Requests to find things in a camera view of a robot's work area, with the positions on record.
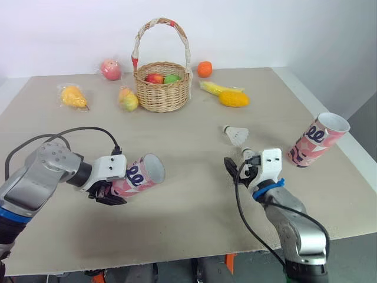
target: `badminton shuttlecock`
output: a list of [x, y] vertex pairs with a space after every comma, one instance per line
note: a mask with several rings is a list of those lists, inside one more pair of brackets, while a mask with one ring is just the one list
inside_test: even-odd
[[223, 131], [228, 135], [230, 142], [234, 146], [240, 146], [243, 144], [249, 135], [249, 130], [247, 128], [235, 128], [228, 125], [223, 127]]

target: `blue ring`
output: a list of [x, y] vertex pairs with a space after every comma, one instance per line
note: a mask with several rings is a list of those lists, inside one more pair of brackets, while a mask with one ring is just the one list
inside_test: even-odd
[[21, 222], [21, 223], [28, 223], [31, 220], [31, 217], [25, 217], [18, 214], [15, 214], [13, 212], [10, 212], [4, 208], [0, 208], [0, 216], [7, 218], [11, 221], [15, 222]]
[[264, 195], [266, 192], [268, 192], [270, 189], [273, 189], [274, 187], [283, 187], [284, 183], [285, 183], [284, 178], [281, 178], [281, 180], [278, 181], [277, 183], [271, 184], [271, 185], [269, 185], [267, 187], [264, 187], [263, 189], [257, 190], [253, 194], [253, 199], [257, 200], [257, 198], [259, 198], [261, 195]]

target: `pink patterned cup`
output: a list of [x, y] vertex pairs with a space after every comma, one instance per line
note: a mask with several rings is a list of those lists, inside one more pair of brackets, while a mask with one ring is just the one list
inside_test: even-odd
[[165, 169], [161, 160], [154, 154], [147, 154], [139, 161], [134, 161], [126, 171], [126, 179], [114, 181], [111, 193], [127, 199], [165, 179]]
[[343, 117], [334, 113], [320, 113], [308, 130], [287, 153], [297, 167], [308, 167], [332, 147], [350, 129]]

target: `banana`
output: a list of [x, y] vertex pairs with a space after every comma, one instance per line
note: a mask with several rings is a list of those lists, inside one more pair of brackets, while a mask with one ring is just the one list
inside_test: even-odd
[[242, 93], [244, 91], [244, 88], [222, 87], [218, 84], [212, 83], [211, 81], [199, 81], [199, 85], [202, 90], [208, 91], [215, 96], [219, 96], [223, 91], [230, 91], [232, 93]]

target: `basket handle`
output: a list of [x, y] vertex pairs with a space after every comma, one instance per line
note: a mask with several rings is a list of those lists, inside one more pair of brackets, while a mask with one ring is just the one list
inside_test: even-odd
[[189, 41], [187, 40], [187, 36], [184, 33], [184, 31], [181, 28], [181, 26], [179, 26], [179, 24], [177, 24], [176, 22], [174, 22], [174, 21], [172, 21], [170, 19], [167, 19], [167, 18], [152, 19], [150, 22], [148, 22], [145, 25], [143, 25], [143, 27], [137, 33], [136, 38], [135, 38], [134, 51], [132, 52], [132, 56], [131, 56], [132, 63], [133, 63], [133, 66], [134, 66], [134, 73], [136, 73], [136, 71], [137, 71], [137, 61], [139, 59], [140, 39], [143, 36], [143, 34], [145, 33], [145, 31], [147, 29], [150, 29], [151, 27], [153, 27], [155, 24], [165, 24], [165, 25], [169, 25], [169, 26], [171, 26], [171, 27], [173, 27], [173, 28], [176, 29], [176, 31], [178, 32], [179, 37], [181, 38], [181, 40], [182, 40], [182, 42], [184, 44], [184, 47], [185, 47], [186, 72], [190, 73], [191, 72], [191, 68], [190, 68], [191, 54], [190, 54]]

